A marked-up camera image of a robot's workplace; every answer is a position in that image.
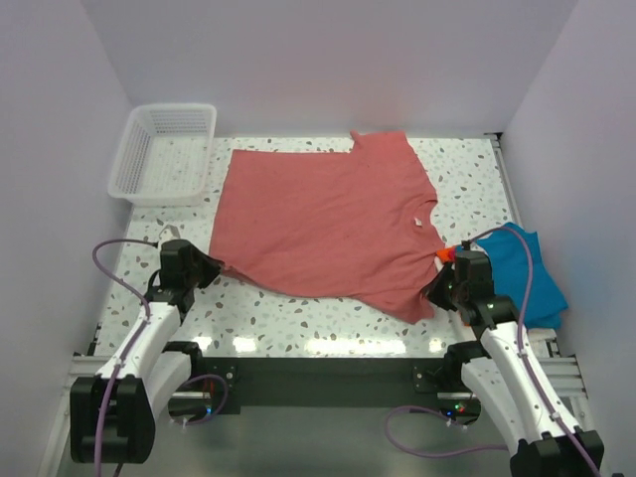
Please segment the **salmon pink t shirt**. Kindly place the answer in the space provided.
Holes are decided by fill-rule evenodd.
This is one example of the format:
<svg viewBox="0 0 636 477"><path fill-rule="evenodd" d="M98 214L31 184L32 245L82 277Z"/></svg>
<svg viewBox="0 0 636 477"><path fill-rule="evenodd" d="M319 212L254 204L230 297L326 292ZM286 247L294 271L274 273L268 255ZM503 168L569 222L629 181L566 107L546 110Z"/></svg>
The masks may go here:
<svg viewBox="0 0 636 477"><path fill-rule="evenodd" d="M229 275L289 296L356 299L413 324L443 248L436 190L401 132L348 152L233 153L210 254Z"/></svg>

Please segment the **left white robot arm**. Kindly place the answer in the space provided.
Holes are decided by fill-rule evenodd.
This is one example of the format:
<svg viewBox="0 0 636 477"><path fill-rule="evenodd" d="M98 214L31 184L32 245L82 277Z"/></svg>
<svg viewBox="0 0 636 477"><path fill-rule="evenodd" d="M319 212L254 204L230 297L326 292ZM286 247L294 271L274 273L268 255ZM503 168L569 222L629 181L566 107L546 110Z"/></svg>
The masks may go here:
<svg viewBox="0 0 636 477"><path fill-rule="evenodd" d="M144 292L115 280L139 300L136 321L107 362L93 375L76 378L70 391L71 458L92 465L96 473L105 463L122 467L148 459L157 418L179 388L202 385L208 395L221 391L221 401L200 422L219 414L230 395L226 379L206 373L199 345L173 338L196 290L215 281L223 262L181 238L152 245L160 265Z"/></svg>

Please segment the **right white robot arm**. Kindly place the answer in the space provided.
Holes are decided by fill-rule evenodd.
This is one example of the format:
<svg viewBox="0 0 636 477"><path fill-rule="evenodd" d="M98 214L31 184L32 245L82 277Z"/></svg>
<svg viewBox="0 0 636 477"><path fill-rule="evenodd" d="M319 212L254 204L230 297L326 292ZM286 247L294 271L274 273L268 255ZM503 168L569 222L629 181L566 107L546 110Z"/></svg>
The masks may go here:
<svg viewBox="0 0 636 477"><path fill-rule="evenodd" d="M422 295L457 314L473 340L448 347L439 380L468 389L504 437L514 476L598 476L604 455L557 395L530 345L513 300L498 295L489 257L460 250L435 261L437 274Z"/></svg>

